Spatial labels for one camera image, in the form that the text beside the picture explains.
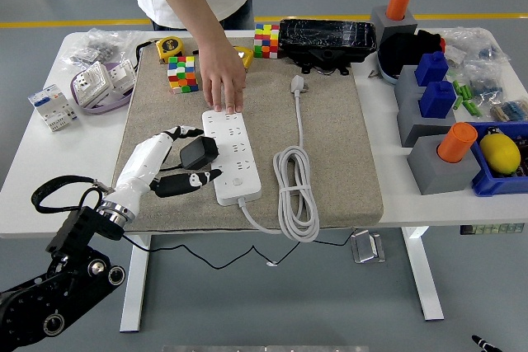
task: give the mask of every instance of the robotic arm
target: robotic arm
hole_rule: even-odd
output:
[[[125,270],[112,265],[107,256],[88,243],[95,233],[119,241],[125,225],[137,217],[139,201],[147,192],[153,190],[160,197],[186,194],[219,176],[221,171],[213,170],[157,178],[172,143],[177,138],[201,134],[201,129],[180,126],[138,144],[115,189],[80,176],[60,176],[37,189],[31,196],[37,211],[44,214],[69,211],[69,215],[46,247],[52,258],[48,270],[0,293],[0,352],[58,336],[123,284]],[[87,193],[99,194],[95,208],[82,206],[83,199],[79,206],[67,208],[40,205],[48,195],[76,182],[93,184]]]

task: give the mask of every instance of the person's hand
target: person's hand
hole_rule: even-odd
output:
[[[215,111],[222,110],[222,85],[225,109],[229,115],[243,110],[246,70],[238,52],[226,37],[203,44],[200,48],[200,74],[204,97]]]

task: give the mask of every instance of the orange cap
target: orange cap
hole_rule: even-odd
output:
[[[409,0],[390,0],[385,15],[393,21],[401,21],[405,17]]]
[[[436,153],[445,162],[456,163],[464,158],[479,134],[473,125],[455,123],[438,148]]]

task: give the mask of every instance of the black adapter plug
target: black adapter plug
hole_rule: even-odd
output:
[[[180,150],[181,167],[197,170],[218,157],[218,147],[213,138],[200,136]]]

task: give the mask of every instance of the white electrical module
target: white electrical module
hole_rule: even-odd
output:
[[[68,100],[55,85],[28,96],[28,99],[52,131],[61,129],[72,120],[77,119],[77,115],[75,115]]]
[[[75,77],[72,87],[79,106],[90,109],[108,96],[114,84],[106,67],[97,61]]]
[[[112,84],[114,84],[115,93],[123,95],[134,88],[136,74],[129,59],[125,59],[115,68],[111,69],[109,74]]]

